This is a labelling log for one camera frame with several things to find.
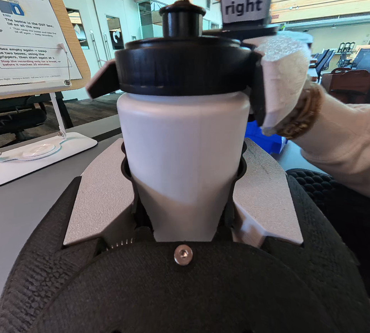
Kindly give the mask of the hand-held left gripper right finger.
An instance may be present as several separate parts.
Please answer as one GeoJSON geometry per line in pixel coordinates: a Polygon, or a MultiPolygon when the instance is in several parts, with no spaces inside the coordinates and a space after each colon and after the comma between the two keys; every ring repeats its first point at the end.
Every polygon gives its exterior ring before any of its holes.
{"type": "Polygon", "coordinates": [[[303,236],[280,164],[249,138],[243,159],[247,168],[236,181],[233,239],[260,248],[266,237],[302,245],[303,236]]]}

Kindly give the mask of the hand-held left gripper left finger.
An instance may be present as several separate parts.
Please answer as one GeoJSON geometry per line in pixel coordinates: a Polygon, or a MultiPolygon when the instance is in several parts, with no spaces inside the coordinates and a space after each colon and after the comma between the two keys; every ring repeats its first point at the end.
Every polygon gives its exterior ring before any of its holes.
{"type": "Polygon", "coordinates": [[[132,182],[121,171],[125,154],[118,138],[83,171],[63,245],[103,238],[109,248],[132,237],[132,182]]]}

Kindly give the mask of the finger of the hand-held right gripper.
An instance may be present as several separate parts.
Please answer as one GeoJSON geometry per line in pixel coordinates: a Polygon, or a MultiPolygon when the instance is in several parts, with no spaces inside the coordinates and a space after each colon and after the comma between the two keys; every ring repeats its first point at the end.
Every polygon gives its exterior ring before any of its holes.
{"type": "Polygon", "coordinates": [[[119,90],[116,60],[106,61],[85,86],[91,100],[119,90]]]}
{"type": "Polygon", "coordinates": [[[247,87],[251,113],[266,136],[278,133],[297,116],[297,105],[308,78],[313,36],[278,31],[276,35],[244,39],[243,45],[261,56],[253,85],[247,87]]]}

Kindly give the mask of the blue plastic bin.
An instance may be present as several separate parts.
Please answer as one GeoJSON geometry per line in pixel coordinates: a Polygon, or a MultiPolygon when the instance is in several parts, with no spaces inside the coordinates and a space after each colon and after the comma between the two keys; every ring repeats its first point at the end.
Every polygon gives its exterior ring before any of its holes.
{"type": "Polygon", "coordinates": [[[288,140],[279,135],[265,136],[256,121],[247,123],[245,138],[251,139],[268,154],[280,154],[288,140]]]}

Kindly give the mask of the black bottle lid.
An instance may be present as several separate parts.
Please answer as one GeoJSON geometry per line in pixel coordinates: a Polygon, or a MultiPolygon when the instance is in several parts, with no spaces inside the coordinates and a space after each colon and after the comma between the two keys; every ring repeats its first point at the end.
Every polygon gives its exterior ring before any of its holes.
{"type": "Polygon", "coordinates": [[[202,35],[205,10],[179,0],[162,7],[163,37],[116,52],[122,91],[152,96],[228,94],[263,84],[261,56],[238,40],[202,35]]]}

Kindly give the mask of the white plastic bottle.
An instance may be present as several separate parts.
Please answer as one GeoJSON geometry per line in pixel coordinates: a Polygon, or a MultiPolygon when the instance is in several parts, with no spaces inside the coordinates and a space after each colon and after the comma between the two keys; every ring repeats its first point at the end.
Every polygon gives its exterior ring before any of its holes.
{"type": "Polygon", "coordinates": [[[117,111],[131,176],[159,242],[208,242],[227,204],[250,103],[124,93],[117,111]]]}

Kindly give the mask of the person's right forearm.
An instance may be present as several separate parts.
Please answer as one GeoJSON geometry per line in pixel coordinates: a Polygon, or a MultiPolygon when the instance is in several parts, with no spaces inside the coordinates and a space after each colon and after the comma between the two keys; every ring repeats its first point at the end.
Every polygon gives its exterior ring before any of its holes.
{"type": "Polygon", "coordinates": [[[303,157],[340,184],[370,196],[370,105],[344,104],[320,87],[321,109],[293,140],[303,157]]]}

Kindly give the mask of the white board stand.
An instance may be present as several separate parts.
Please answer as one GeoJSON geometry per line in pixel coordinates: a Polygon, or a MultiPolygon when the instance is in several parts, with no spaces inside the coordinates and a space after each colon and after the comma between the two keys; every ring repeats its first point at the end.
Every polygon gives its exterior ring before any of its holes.
{"type": "Polygon", "coordinates": [[[59,127],[59,133],[58,136],[62,138],[62,141],[65,141],[67,139],[67,133],[64,126],[63,118],[59,109],[58,101],[56,98],[56,94],[54,92],[50,93],[51,102],[53,104],[54,112],[57,117],[58,121],[58,127],[59,127]]]}

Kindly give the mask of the brown leather bag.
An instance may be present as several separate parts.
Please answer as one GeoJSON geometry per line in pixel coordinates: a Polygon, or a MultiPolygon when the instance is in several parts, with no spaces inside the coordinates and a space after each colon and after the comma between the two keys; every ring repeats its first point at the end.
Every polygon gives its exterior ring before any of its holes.
{"type": "Polygon", "coordinates": [[[321,86],[344,104],[370,103],[370,73],[363,69],[336,68],[321,76],[321,86]]]}

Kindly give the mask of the instruction sheet on stand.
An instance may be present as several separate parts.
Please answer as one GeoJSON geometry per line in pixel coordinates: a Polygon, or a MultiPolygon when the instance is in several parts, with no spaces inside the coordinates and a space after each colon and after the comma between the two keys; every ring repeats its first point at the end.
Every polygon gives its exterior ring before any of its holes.
{"type": "Polygon", "coordinates": [[[90,68],[63,0],[1,0],[1,99],[78,90],[90,68]]]}

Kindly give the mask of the black wall sign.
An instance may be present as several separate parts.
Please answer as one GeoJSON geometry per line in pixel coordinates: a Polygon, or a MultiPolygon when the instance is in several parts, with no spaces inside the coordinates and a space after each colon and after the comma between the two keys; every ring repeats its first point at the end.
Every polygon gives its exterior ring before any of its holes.
{"type": "Polygon", "coordinates": [[[118,17],[105,15],[113,50],[124,49],[121,23],[118,17]]]}

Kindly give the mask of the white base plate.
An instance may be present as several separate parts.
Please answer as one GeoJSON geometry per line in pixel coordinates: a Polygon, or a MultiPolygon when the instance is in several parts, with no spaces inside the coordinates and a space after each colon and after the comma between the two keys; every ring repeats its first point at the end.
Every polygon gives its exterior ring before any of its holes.
{"type": "Polygon", "coordinates": [[[95,139],[71,132],[2,152],[0,184],[4,185],[65,160],[95,147],[97,143],[95,139]]]}

